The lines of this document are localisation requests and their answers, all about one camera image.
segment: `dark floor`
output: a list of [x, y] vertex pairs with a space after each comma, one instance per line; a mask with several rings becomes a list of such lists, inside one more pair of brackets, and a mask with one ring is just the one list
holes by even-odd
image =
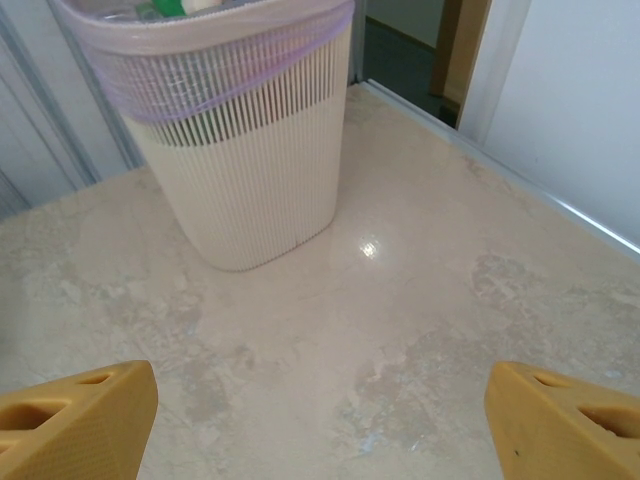
[[435, 54], [389, 27], [367, 19], [365, 27], [364, 75], [384, 85], [405, 100], [440, 116], [442, 99], [427, 92]]

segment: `white wall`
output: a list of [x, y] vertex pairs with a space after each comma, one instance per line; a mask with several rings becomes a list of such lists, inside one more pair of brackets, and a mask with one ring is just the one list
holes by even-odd
[[369, 0], [367, 15], [434, 47], [444, 0]]
[[487, 153], [640, 245], [640, 3], [532, 0]]

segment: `trash can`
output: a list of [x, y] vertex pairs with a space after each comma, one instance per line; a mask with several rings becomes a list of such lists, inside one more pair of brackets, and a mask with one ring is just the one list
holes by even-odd
[[253, 0], [153, 22], [57, 0], [184, 233], [257, 267], [335, 213], [353, 0]]

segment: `marble floor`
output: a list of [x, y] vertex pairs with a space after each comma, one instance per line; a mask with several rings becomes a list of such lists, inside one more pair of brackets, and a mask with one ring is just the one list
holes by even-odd
[[497, 479], [518, 360], [640, 394], [640, 267], [360, 88], [338, 211], [242, 274], [148, 169], [0, 224], [0, 392], [149, 359], [141, 479]]

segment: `doorway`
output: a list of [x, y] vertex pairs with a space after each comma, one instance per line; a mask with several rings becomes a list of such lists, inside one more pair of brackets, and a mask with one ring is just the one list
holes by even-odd
[[491, 0], [368, 0], [362, 75], [456, 128]]

